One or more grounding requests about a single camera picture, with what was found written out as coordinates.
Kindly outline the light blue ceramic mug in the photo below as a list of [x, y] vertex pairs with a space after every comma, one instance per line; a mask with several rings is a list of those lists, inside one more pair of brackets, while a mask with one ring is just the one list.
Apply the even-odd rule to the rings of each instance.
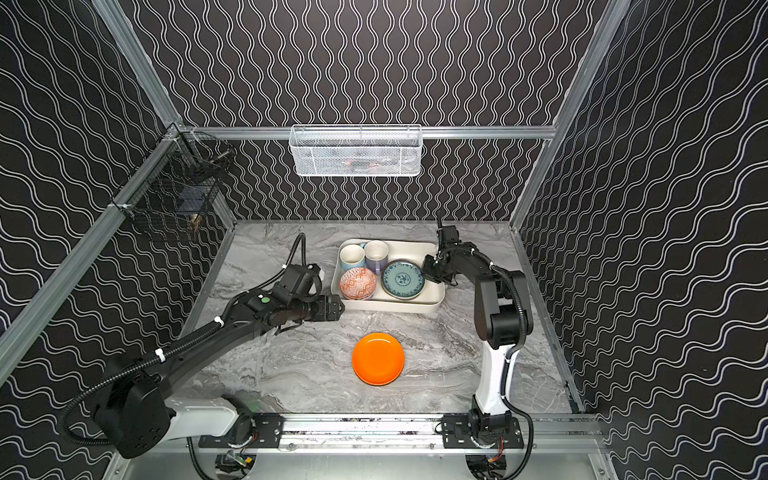
[[342, 272], [355, 268], [365, 268], [365, 249], [359, 244], [345, 245], [339, 251], [339, 262]]

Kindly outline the teal patterned plate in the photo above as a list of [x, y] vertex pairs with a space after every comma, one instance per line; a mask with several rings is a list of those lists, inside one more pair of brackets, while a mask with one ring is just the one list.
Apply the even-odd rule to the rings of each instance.
[[407, 260], [390, 262], [381, 272], [383, 290], [399, 300], [410, 300], [421, 294], [426, 279], [421, 268]]

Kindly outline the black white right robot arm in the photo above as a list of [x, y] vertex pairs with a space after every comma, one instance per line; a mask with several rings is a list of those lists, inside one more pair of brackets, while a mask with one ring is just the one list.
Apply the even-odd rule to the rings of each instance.
[[473, 321], [483, 344], [480, 383], [473, 410], [494, 416], [525, 412], [511, 400], [511, 380], [519, 352], [533, 331], [527, 279], [520, 270], [508, 270], [460, 239], [453, 225], [437, 222], [437, 251], [424, 259], [425, 278], [437, 284], [455, 285], [465, 277], [474, 288]]

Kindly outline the orange round plate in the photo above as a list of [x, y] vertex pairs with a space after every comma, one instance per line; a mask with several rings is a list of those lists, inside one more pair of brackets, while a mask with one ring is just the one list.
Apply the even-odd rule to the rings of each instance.
[[401, 343], [387, 333], [371, 333], [357, 342], [352, 352], [352, 367], [356, 376], [372, 386], [384, 386], [395, 381], [405, 367]]

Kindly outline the purple ceramic mug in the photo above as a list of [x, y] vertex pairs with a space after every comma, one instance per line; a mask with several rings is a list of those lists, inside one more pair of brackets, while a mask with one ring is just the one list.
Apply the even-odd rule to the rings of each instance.
[[381, 240], [371, 240], [365, 243], [363, 250], [366, 268], [380, 275], [389, 264], [389, 245]]

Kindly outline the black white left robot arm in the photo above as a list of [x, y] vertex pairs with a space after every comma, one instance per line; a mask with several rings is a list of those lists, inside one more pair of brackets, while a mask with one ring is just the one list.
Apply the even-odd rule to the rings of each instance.
[[196, 419], [185, 401], [172, 395], [192, 376], [236, 347], [305, 322], [333, 322], [345, 307], [337, 294], [322, 291], [316, 264], [289, 265], [269, 289], [237, 294], [221, 315], [203, 327], [136, 360], [108, 364], [106, 386], [92, 398], [92, 418], [109, 446], [131, 459], [155, 445], [184, 437], [219, 437], [241, 446], [253, 436], [252, 414], [227, 396], [214, 405], [221, 413]]

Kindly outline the red patterned bowl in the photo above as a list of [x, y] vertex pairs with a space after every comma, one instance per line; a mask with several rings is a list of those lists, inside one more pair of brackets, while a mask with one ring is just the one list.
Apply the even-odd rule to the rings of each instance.
[[365, 267], [344, 272], [339, 280], [341, 294], [349, 300], [367, 300], [373, 296], [378, 284], [375, 273]]

